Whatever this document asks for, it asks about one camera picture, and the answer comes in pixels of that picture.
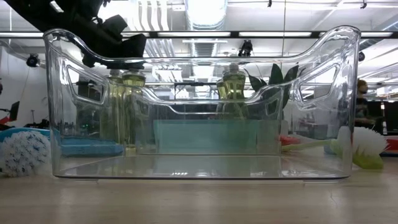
brush handle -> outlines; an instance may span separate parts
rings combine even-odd
[[[299,151],[299,150],[307,149],[309,147],[330,145],[331,141],[332,141],[332,139],[328,139],[328,140],[319,140],[319,141],[303,143],[303,144],[291,144],[288,146],[282,146],[282,152],[288,152],[291,150]]]

green plant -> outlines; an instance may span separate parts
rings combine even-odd
[[[271,70],[271,76],[269,77],[269,85],[278,85],[278,84],[290,82],[297,77],[298,72],[299,72],[299,66],[296,65],[296,66],[290,68],[289,71],[287,71],[285,78],[284,78],[279,66],[277,64],[273,64],[272,70]],[[259,91],[259,89],[261,89],[263,86],[267,85],[267,83],[263,79],[253,77],[251,75],[249,75],[249,80],[250,80],[250,84],[254,91]],[[285,108],[285,106],[287,104],[291,86],[292,86],[291,84],[288,84],[284,87],[282,108]],[[273,94],[275,94],[274,91],[267,92],[267,96],[272,96]],[[269,110],[271,110],[271,111],[276,110],[276,103],[275,104],[271,103],[270,107],[271,108],[269,108]]]

table surface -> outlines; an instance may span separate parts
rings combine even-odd
[[[398,157],[340,183],[0,179],[0,223],[398,223]]]

clear plastic bin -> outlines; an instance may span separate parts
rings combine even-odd
[[[96,55],[68,31],[50,30],[44,39],[53,174],[84,179],[348,177],[360,35],[354,27],[337,27],[293,57],[111,59]],[[85,66],[81,51],[101,63],[134,68],[130,75],[138,84],[124,84],[109,75],[120,71],[98,63]],[[273,64],[283,74],[298,65],[298,77],[245,97],[242,82],[248,83],[249,73],[268,77]],[[215,86],[221,99],[161,100],[150,86],[140,86],[148,71],[169,65],[225,70]],[[284,139],[294,139],[294,145],[286,148]]]

white scrub brush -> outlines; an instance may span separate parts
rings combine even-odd
[[[310,147],[329,145],[338,156],[343,157],[343,147],[350,146],[351,133],[343,126],[338,132],[337,139],[314,141],[304,144],[282,146],[282,152],[308,149]],[[355,127],[353,134],[353,163],[363,169],[381,169],[383,161],[380,153],[387,147],[387,141],[379,133],[367,128]]]
[[[37,174],[50,165],[50,141],[37,131],[20,131],[4,138],[0,170],[9,177]]]

